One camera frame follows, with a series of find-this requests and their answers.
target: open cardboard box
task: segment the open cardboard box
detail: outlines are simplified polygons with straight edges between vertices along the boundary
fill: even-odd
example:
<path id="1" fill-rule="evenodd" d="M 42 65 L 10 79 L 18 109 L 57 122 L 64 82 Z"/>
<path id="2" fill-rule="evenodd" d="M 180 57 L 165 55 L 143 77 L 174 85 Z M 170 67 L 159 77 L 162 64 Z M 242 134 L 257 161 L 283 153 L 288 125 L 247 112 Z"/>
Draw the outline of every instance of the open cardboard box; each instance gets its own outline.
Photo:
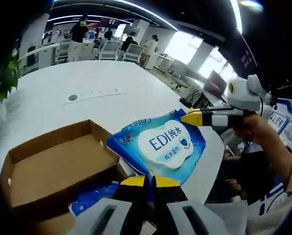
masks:
<path id="1" fill-rule="evenodd" d="M 87 189 L 127 175 L 107 148 L 110 136 L 90 120 L 62 127 L 11 149 L 0 185 L 14 214 L 34 234 L 64 234 L 74 226 L 68 203 Z"/>

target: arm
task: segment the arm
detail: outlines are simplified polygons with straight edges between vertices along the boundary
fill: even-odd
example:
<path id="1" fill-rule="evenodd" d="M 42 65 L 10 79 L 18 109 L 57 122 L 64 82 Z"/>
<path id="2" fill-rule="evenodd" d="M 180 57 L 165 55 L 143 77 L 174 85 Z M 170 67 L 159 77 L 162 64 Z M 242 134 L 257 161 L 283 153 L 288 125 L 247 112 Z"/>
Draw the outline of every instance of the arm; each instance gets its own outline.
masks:
<path id="1" fill-rule="evenodd" d="M 244 124 L 246 128 L 235 130 L 235 133 L 241 137 L 251 136 L 262 147 L 281 177 L 284 188 L 287 188 L 292 170 L 292 154 L 262 117 L 252 114 L 244 118 Z"/>

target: ceiling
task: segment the ceiling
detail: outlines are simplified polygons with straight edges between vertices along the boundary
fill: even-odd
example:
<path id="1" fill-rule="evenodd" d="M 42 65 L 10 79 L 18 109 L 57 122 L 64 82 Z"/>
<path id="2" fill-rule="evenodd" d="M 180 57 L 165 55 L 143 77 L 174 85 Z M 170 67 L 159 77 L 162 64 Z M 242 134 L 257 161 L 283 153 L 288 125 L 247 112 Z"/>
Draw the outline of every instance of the ceiling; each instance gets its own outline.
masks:
<path id="1" fill-rule="evenodd" d="M 212 45 L 221 46 L 237 27 L 230 0 L 127 1 L 157 14 L 181 31 L 203 37 Z M 286 4 L 262 0 L 261 4 L 264 11 L 260 13 L 239 4 L 243 36 L 262 70 L 261 80 L 276 87 L 292 84 L 292 0 Z M 143 19 L 153 26 L 174 30 L 153 14 L 122 0 L 58 0 L 53 4 L 50 19 L 84 13 L 129 22 Z"/>

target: floor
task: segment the floor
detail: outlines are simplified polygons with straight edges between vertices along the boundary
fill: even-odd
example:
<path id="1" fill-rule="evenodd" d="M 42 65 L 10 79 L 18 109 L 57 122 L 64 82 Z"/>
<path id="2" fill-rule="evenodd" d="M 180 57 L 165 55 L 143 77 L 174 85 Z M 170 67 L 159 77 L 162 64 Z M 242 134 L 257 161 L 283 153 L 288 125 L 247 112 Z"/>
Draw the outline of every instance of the floor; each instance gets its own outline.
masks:
<path id="1" fill-rule="evenodd" d="M 173 90 L 178 95 L 181 95 L 186 90 L 186 88 L 184 87 L 175 89 L 177 84 L 174 82 L 171 76 L 168 76 L 168 77 L 165 76 L 163 72 L 161 72 L 155 67 L 152 70 L 147 70 L 147 71 L 150 72 L 152 75 L 154 75 L 156 78 L 158 78 L 160 81 L 162 81 L 164 84 L 166 84 L 169 88 L 171 88 L 171 90 Z"/>

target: dark shirt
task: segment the dark shirt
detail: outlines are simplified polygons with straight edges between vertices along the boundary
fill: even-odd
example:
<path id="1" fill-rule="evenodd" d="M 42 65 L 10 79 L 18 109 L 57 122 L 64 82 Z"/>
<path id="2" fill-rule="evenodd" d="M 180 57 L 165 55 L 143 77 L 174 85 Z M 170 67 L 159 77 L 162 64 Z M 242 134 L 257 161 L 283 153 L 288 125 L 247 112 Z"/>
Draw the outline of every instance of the dark shirt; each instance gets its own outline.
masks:
<path id="1" fill-rule="evenodd" d="M 123 50 L 124 52 L 126 52 L 126 50 L 128 49 L 128 47 L 130 46 L 130 44 L 135 44 L 135 45 L 138 45 L 137 42 L 135 41 L 125 41 L 121 47 L 121 50 Z"/>
<path id="2" fill-rule="evenodd" d="M 105 38 L 111 38 L 112 37 L 112 31 L 105 32 L 104 37 Z"/>
<path id="3" fill-rule="evenodd" d="M 88 28 L 86 26 L 80 26 L 79 23 L 73 26 L 72 33 L 72 41 L 77 43 L 82 43 L 85 33 L 87 33 Z"/>

